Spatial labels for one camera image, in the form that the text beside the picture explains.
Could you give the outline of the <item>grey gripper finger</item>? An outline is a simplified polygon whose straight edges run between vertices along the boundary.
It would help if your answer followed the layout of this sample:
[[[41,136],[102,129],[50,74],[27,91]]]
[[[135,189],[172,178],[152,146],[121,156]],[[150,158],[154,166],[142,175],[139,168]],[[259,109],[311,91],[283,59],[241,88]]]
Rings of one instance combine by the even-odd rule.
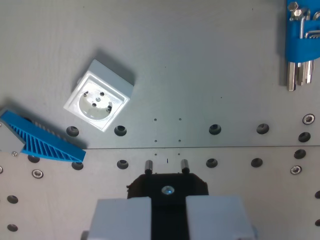
[[[152,200],[150,197],[99,199],[90,228],[83,240],[150,240]]]
[[[186,215],[191,240],[256,239],[253,225],[240,197],[188,196]]]

